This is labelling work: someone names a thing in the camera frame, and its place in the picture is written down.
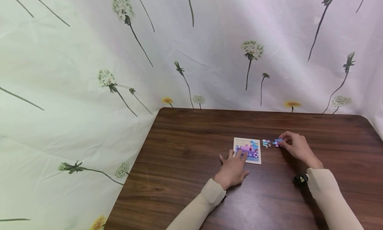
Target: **wooden table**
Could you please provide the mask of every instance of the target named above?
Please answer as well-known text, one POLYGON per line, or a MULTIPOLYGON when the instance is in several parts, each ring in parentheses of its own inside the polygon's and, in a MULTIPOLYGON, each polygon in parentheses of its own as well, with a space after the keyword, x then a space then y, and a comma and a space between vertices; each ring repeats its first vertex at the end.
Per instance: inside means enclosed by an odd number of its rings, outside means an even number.
MULTIPOLYGON (((105 230, 164 230, 219 170, 234 137, 304 135, 368 229, 383 229, 383 144, 356 115, 163 108, 144 142, 105 230)), ((328 229, 307 187, 291 179, 305 166, 277 147, 207 217, 202 230, 328 229)))

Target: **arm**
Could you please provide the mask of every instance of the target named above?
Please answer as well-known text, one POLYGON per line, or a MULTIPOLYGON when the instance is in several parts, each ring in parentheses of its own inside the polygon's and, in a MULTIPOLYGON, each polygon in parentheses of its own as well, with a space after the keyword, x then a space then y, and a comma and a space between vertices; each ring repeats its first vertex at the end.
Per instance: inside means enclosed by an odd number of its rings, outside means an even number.
POLYGON ((348 206, 338 187, 333 174, 323 169, 323 164, 310 149, 304 136, 285 132, 278 142, 292 156, 302 160, 309 169, 308 186, 313 198, 322 210, 330 230, 363 230, 355 214, 348 206))
POLYGON ((226 191, 210 179, 201 193, 187 205, 166 230, 198 230, 205 218, 224 199, 226 191))
POLYGON ((330 230, 363 230, 328 169, 307 170, 308 186, 330 230))
POLYGON ((229 156, 222 162, 221 170, 210 179, 203 187, 201 193, 187 205, 184 210, 173 220, 166 230, 199 230, 205 218, 219 205, 226 195, 226 190, 243 182, 249 175, 249 171, 243 170, 247 152, 241 158, 242 151, 233 157, 233 150, 229 150, 229 156))

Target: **left hand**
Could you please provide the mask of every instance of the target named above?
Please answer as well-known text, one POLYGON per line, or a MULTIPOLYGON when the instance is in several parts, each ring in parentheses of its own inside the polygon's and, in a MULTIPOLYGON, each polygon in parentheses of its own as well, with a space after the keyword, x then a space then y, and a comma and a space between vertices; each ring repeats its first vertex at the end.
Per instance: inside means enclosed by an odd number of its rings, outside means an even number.
POLYGON ((248 170, 243 170, 245 165, 247 152, 242 156, 242 150, 239 150, 235 157, 233 157, 233 150, 229 150, 229 156, 224 159, 222 155, 219 155, 222 161, 221 170, 215 175, 213 180, 220 184, 226 191, 229 187, 241 184, 245 177, 250 174, 248 170))

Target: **dandelion print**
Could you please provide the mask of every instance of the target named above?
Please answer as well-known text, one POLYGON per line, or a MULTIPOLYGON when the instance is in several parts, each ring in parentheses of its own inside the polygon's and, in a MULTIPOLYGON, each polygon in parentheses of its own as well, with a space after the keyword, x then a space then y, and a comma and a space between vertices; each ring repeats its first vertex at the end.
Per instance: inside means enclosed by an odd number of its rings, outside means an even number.
POLYGON ((51 10, 48 6, 46 6, 45 3, 43 3, 41 0, 38 0, 38 1, 40 1, 40 3, 42 3, 45 6, 45 8, 47 8, 51 13, 53 13, 59 20, 61 20, 63 23, 65 23, 67 26, 70 27, 70 25, 68 25, 65 21, 63 21, 62 18, 60 18, 58 15, 56 15, 56 13, 54 13, 53 10, 51 10))
POLYGON ((89 230, 101 230, 106 224, 106 218, 104 217, 104 215, 101 215, 100 217, 98 217, 98 219, 96 219, 92 226, 89 228, 89 230))
POLYGON ((149 63, 153 67, 152 62, 150 61, 150 59, 149 59, 148 55, 146 54, 144 48, 142 47, 141 43, 138 41, 136 33, 133 30, 131 19, 134 17, 134 12, 133 12, 132 6, 130 5, 130 1, 129 0, 113 0, 112 1, 112 9, 117 14, 118 19, 130 27, 134 37, 136 38, 136 41, 140 45, 141 49, 144 51, 146 58, 149 60, 149 63))
POLYGON ((192 26, 194 27, 194 13, 193 13, 193 11, 192 11, 192 2, 191 2, 191 0, 189 0, 189 6, 191 7, 191 20, 192 20, 192 26))
POLYGON ((322 2, 322 3, 325 5, 325 9, 324 9, 324 11, 323 11, 322 18, 321 18, 320 21, 319 21, 319 25, 318 25, 318 28, 317 28, 317 32, 315 33, 314 42, 313 42, 312 48, 311 48, 311 50, 310 50, 309 59, 307 60, 307 62, 309 62, 309 60, 310 60, 310 58, 311 58, 311 54, 312 54, 312 51, 313 51, 315 42, 317 41, 317 37, 318 37, 318 33, 319 33, 320 26, 322 25, 324 16, 325 16, 325 14, 326 14, 326 12, 327 12, 328 7, 329 7, 330 4, 332 3, 332 1, 333 1, 333 0, 323 0, 323 2, 322 2))
POLYGON ((199 108, 201 109, 201 104, 204 104, 205 103, 205 98, 203 96, 198 96, 198 95, 195 95, 193 98, 192 98, 193 102, 195 102, 196 104, 199 104, 199 108))
POLYGON ((192 106, 192 108, 194 108, 194 106, 193 106, 193 104, 192 104, 191 88, 189 87, 189 84, 188 84, 188 82, 186 81, 185 75, 184 75, 184 73, 183 73, 183 72, 185 72, 185 71, 180 67, 180 64, 178 63, 178 61, 174 61, 174 64, 175 64, 176 67, 177 67, 177 71, 178 71, 178 72, 184 77, 184 79, 185 79, 185 82, 186 82, 186 84, 187 84, 187 86, 188 86, 188 89, 189 89, 189 98, 191 99, 191 106, 192 106))
POLYGON ((268 73, 262 73, 262 76, 263 76, 263 79, 262 79, 262 83, 261 83, 261 106, 262 106, 262 86, 263 86, 263 81, 265 80, 265 78, 270 78, 270 75, 268 73))
POLYGON ((347 79, 347 76, 348 76, 348 72, 350 71, 350 67, 351 66, 354 66, 355 64, 355 61, 353 61, 352 59, 354 58, 354 55, 355 55, 355 52, 352 52, 350 53, 348 56, 347 56, 347 62, 346 64, 343 64, 343 68, 345 69, 345 73, 346 73, 346 76, 344 77, 343 79, 343 82, 342 84, 340 85, 339 88, 337 88, 330 96, 330 99, 328 100, 328 104, 327 104, 327 107, 326 109, 323 111, 323 114, 327 111, 328 107, 330 106, 330 102, 331 102, 331 98, 332 96, 339 90, 342 88, 343 84, 346 82, 346 79, 347 79))
POLYGON ((128 174, 128 170, 129 170, 129 163, 123 162, 121 166, 118 168, 118 170, 116 171, 116 174, 114 176, 116 176, 116 178, 125 177, 125 175, 128 174))
POLYGON ((78 161, 74 165, 70 165, 70 164, 68 164, 66 162, 62 162, 60 164, 60 166, 57 168, 57 170, 59 170, 59 171, 69 171, 68 174, 73 174, 74 172, 82 172, 84 170, 92 171, 92 172, 99 172, 101 174, 104 174, 106 177, 108 177, 113 182, 118 183, 120 185, 123 185, 122 183, 117 182, 116 180, 114 180, 111 177, 109 177, 109 175, 107 175, 106 173, 104 173, 102 171, 99 171, 99 170, 89 169, 89 168, 86 168, 86 167, 80 167, 81 164, 82 164, 82 162, 80 162, 78 164, 78 161))
POLYGON ((143 103, 141 103, 141 101, 140 101, 140 100, 137 98, 137 96, 134 94, 134 92, 135 92, 135 89, 134 89, 134 88, 130 88, 130 89, 129 89, 129 92, 130 92, 133 96, 136 97, 136 99, 140 102, 140 104, 142 104, 142 106, 144 106, 144 108, 146 108, 146 110, 147 110, 148 112, 150 112, 149 109, 148 109, 143 103))
POLYGON ((22 101, 25 101, 25 102, 27 102, 28 104, 32 104, 33 106, 35 106, 36 108, 41 109, 42 111, 45 111, 45 110, 44 110, 43 108, 41 108, 40 106, 37 106, 36 104, 34 104, 34 103, 32 103, 32 102, 26 100, 25 98, 20 97, 20 96, 14 94, 14 93, 12 93, 12 92, 9 92, 8 90, 3 89, 2 87, 0 87, 0 90, 2 90, 2 91, 4 91, 4 92, 6 92, 7 94, 10 94, 10 95, 12 95, 12 96, 18 98, 18 99, 21 99, 22 101))
POLYGON ((352 101, 351 101, 351 98, 346 98, 346 97, 343 97, 343 96, 336 96, 333 100, 332 100, 332 105, 334 107, 336 107, 335 111, 333 112, 333 114, 335 114, 336 111, 338 111, 339 107, 342 107, 342 106, 345 106, 347 104, 350 104, 352 101))
POLYGON ((164 98, 162 98, 161 101, 162 101, 162 103, 164 103, 164 104, 170 104, 170 106, 171 106, 172 108, 174 108, 173 105, 172 105, 173 100, 172 100, 171 98, 169 98, 169 97, 164 97, 164 98))
POLYGON ((242 44, 242 49, 246 51, 246 54, 244 54, 247 59, 249 59, 249 68, 247 69, 247 76, 246 76, 246 91, 247 91, 247 82, 249 80, 249 71, 251 66, 251 61, 258 60, 263 54, 264 46, 257 43, 256 41, 245 41, 242 44))
POLYGON ((361 3, 360 3, 360 5, 359 5, 359 7, 358 7, 358 9, 357 9, 357 11, 355 13, 358 13, 358 11, 359 11, 361 5, 363 4, 363 2, 364 2, 364 0, 361 0, 361 3))
POLYGON ((155 32, 155 31, 154 31, 154 26, 153 26, 152 20, 150 19, 149 14, 148 14, 148 12, 146 11, 146 8, 145 8, 143 2, 142 2, 141 0, 140 0, 140 2, 141 2, 142 6, 143 6, 143 8, 144 8, 144 10, 145 10, 145 12, 146 12, 146 15, 147 15, 148 18, 149 18, 149 21, 150 21, 150 23, 151 23, 151 25, 152 25, 152 28, 153 28, 153 32, 155 32))
POLYGON ((27 218, 0 219, 0 222, 13 222, 13 221, 30 221, 30 219, 27 219, 27 218))
POLYGON ((124 104, 128 107, 128 109, 136 116, 138 117, 132 110, 129 108, 128 104, 125 102, 124 98, 121 96, 119 91, 117 90, 116 81, 114 81, 114 76, 109 70, 100 70, 98 72, 98 80, 100 81, 100 84, 102 87, 109 87, 111 93, 118 93, 118 95, 121 97, 122 101, 124 101, 124 104))
POLYGON ((300 102, 295 102, 295 101, 287 101, 285 102, 285 107, 286 108, 291 108, 291 112, 294 112, 294 108, 300 107, 302 104, 300 102))
POLYGON ((28 14, 30 14, 30 16, 32 16, 32 18, 34 18, 34 16, 29 12, 29 10, 19 0, 16 0, 16 1, 28 12, 28 14))

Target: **sleeve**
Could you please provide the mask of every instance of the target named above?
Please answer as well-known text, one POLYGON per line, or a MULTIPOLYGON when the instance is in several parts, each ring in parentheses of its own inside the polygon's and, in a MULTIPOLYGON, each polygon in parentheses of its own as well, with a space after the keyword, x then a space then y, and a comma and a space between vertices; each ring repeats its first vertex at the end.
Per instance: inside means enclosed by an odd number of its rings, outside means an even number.
POLYGON ((205 218, 226 195, 218 183, 210 179, 201 193, 187 205, 166 230, 199 230, 205 218))
POLYGON ((330 230, 363 230, 328 169, 307 170, 308 186, 330 230))

